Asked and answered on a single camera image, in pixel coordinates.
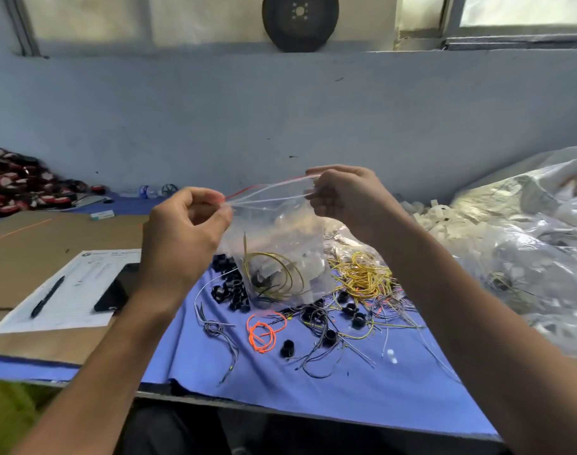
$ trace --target blue tablecloth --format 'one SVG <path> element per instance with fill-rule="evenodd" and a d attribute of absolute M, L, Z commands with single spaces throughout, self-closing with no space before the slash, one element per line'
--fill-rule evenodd
<path fill-rule="evenodd" d="M 125 199 L 114 204 L 95 204 L 76 212 L 114 209 L 116 214 L 146 214 L 156 200 Z M 282 411 L 313 414 L 346 421 L 370 423 L 436 433 L 495 436 L 496 431 L 484 417 L 466 389 L 438 364 L 426 350 L 416 329 L 392 329 L 387 348 L 397 362 L 381 357 L 385 331 L 374 331 L 353 344 L 376 365 L 371 367 L 355 352 L 337 349 L 324 360 L 312 363 L 311 371 L 332 374 L 314 379 L 297 369 L 299 362 L 279 357 L 279 345 L 286 339 L 296 344 L 296 356 L 306 354 L 315 338 L 299 321 L 293 320 L 277 334 L 276 349 L 260 354 L 248 344 L 245 323 L 248 314 L 230 312 L 227 304 L 218 305 L 208 290 L 202 292 L 207 317 L 236 324 L 226 332 L 240 350 L 236 367 L 219 384 L 230 364 L 226 343 L 207 336 L 197 324 L 193 300 L 202 284 L 216 274 L 209 270 L 188 294 L 185 303 L 160 342 L 144 382 L 164 383 L 177 380 L 189 391 L 209 396 L 262 405 Z M 348 322 L 334 316 L 339 329 L 350 335 Z M 428 344 L 442 361 L 444 355 L 427 329 L 421 330 Z M 69 380 L 76 367 L 0 358 L 0 379 Z"/>

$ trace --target plastic bottle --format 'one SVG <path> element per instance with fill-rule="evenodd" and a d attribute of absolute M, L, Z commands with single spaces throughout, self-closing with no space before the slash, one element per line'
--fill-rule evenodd
<path fill-rule="evenodd" d="M 156 185 L 141 185 L 139 188 L 124 190 L 118 194 L 124 198 L 142 198 L 142 199 L 153 199 L 157 197 L 166 196 L 162 192 L 162 187 Z"/>

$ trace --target orange wire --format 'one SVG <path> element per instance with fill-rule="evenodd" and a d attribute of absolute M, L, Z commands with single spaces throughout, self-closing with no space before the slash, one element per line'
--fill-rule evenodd
<path fill-rule="evenodd" d="M 19 231 L 23 231 L 23 230 L 26 230 L 28 228 L 35 227 L 37 225 L 42 225 L 42 223 L 50 222 L 51 220 L 52 219 L 49 218 L 49 219 L 43 220 L 42 222 L 34 223 L 33 225 L 28 225 L 27 227 L 23 227 L 23 228 L 20 228 L 18 230 L 14 230 L 13 232 L 6 233 L 5 235 L 0 236 L 0 239 L 5 238 L 5 237 L 10 236 L 10 235 L 14 235 L 15 233 L 19 233 Z"/>
<path fill-rule="evenodd" d="M 283 328 L 285 328 L 286 325 L 288 324 L 288 322 L 286 321 L 286 318 L 281 313 L 277 313 L 275 311 L 274 314 L 277 314 L 278 316 L 282 317 L 282 319 L 284 319 L 284 326 L 282 326 L 281 328 L 279 328 L 276 331 L 274 329 L 272 329 L 269 324 L 262 323 L 261 321 L 257 321 L 252 326 L 250 326 L 248 323 L 250 322 L 251 319 L 253 319 L 255 317 L 254 314 L 252 314 L 250 316 L 250 318 L 247 319 L 248 343 L 250 344 L 250 346 L 253 347 L 254 351 L 256 351 L 258 353 L 267 353 L 268 351 L 271 351 L 272 349 L 274 349 L 274 347 L 276 346 L 276 334 L 278 332 L 280 332 Z M 254 329 L 256 329 L 258 327 L 267 329 L 268 332 L 261 334 L 261 336 L 255 335 Z M 269 336 L 269 341 L 267 343 L 265 343 L 265 341 L 261 338 L 261 337 L 265 337 L 265 336 Z M 257 344 L 255 344 L 255 340 L 257 340 L 259 343 L 263 343 L 263 344 L 257 345 Z"/>

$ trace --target blue fabric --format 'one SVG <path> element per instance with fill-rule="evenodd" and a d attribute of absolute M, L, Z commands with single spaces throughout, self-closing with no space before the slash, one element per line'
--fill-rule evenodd
<path fill-rule="evenodd" d="M 286 361 L 279 355 L 280 346 L 287 339 L 295 343 L 295 357 L 311 350 L 315 337 L 304 325 L 296 319 L 289 321 L 287 328 L 277 334 L 277 345 L 272 351 L 254 352 L 245 327 L 252 313 L 230 312 L 227 304 L 218 305 L 208 290 L 212 283 L 201 293 L 205 315 L 235 323 L 235 328 L 225 331 L 240 350 L 236 367 L 220 385 L 231 353 L 225 342 L 204 333 L 193 306 L 202 284 L 216 275 L 209 270 L 186 299 L 186 317 L 177 346 L 180 354 L 173 361 L 170 377 L 187 390 L 282 411 L 375 425 L 450 434 L 496 434 L 463 385 L 424 348 L 416 329 L 390 330 L 387 349 L 394 350 L 398 361 L 395 364 L 387 354 L 381 357 L 385 331 L 374 331 L 363 340 L 350 340 L 376 362 L 374 369 L 348 349 L 335 364 L 341 355 L 338 348 L 323 360 L 310 363 L 312 373 L 333 372 L 328 378 L 314 379 L 301 369 L 295 370 L 300 361 Z M 352 329 L 342 314 L 333 313 L 336 314 L 331 317 L 343 333 L 358 337 L 367 332 Z M 418 315 L 413 319 L 421 322 Z M 421 332 L 436 355 L 448 364 L 427 329 Z"/>

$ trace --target coiled orange wire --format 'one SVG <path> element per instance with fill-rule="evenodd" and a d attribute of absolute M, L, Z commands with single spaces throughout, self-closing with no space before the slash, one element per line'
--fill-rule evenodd
<path fill-rule="evenodd" d="M 254 314 L 251 315 L 251 317 L 247 319 L 248 343 L 250 343 L 250 345 L 253 347 L 254 351 L 256 351 L 258 353 L 267 353 L 268 351 L 271 351 L 272 349 L 274 349 L 274 346 L 276 346 L 276 334 L 278 332 L 280 332 L 283 328 L 285 328 L 286 324 L 288 323 L 286 321 L 286 318 L 281 313 L 277 313 L 275 311 L 274 314 L 277 314 L 278 316 L 282 317 L 282 319 L 284 319 L 284 326 L 277 329 L 276 331 L 274 329 L 272 329 L 269 324 L 262 323 L 261 321 L 257 321 L 252 326 L 250 326 L 249 323 L 250 323 L 250 320 L 255 317 Z M 258 327 L 267 329 L 267 332 L 264 334 L 261 334 L 261 336 L 255 335 L 254 329 L 256 329 Z M 269 341 L 267 343 L 265 343 L 265 341 L 261 338 L 261 337 L 266 337 L 266 336 L 269 336 Z"/>

